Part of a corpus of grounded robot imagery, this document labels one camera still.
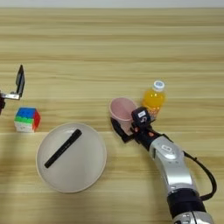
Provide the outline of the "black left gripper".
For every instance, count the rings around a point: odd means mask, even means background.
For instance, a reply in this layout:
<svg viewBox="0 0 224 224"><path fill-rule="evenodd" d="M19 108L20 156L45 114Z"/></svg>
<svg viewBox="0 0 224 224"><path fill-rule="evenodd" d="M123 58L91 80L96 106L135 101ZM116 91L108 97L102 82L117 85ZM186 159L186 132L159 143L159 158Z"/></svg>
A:
<svg viewBox="0 0 224 224"><path fill-rule="evenodd" d="M11 92L9 94L1 93L0 94L0 115L2 113L2 110L5 107L5 100L19 100L24 92L24 86L25 86L25 72L24 72L24 67L20 66L17 72L17 78L16 78L16 91Z"/></svg>

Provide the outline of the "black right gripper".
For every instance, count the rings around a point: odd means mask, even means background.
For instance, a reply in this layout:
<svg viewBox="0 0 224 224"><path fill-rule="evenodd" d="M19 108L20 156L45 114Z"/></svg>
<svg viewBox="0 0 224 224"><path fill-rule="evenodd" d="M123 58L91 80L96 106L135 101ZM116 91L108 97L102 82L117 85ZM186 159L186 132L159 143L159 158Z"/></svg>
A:
<svg viewBox="0 0 224 224"><path fill-rule="evenodd" d="M134 139L138 144L141 144L146 150L148 150L151 147L152 142L160 137L160 134L153 130L150 125L137 126L134 123L132 123L132 127L130 128L132 135L129 136L122 129L121 124L116 119L110 118L110 121L115 133L124 143Z"/></svg>

